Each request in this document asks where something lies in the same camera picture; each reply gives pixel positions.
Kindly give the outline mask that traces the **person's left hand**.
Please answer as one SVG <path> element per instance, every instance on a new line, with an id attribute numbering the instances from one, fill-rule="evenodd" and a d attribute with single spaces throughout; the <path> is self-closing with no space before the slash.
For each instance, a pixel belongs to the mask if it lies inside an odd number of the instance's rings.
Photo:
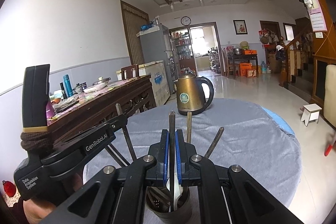
<path id="1" fill-rule="evenodd" d="M 43 194 L 24 201 L 23 210 L 28 223 L 39 223 L 82 186 L 82 177 L 75 173 L 64 180 L 53 183 Z"/>

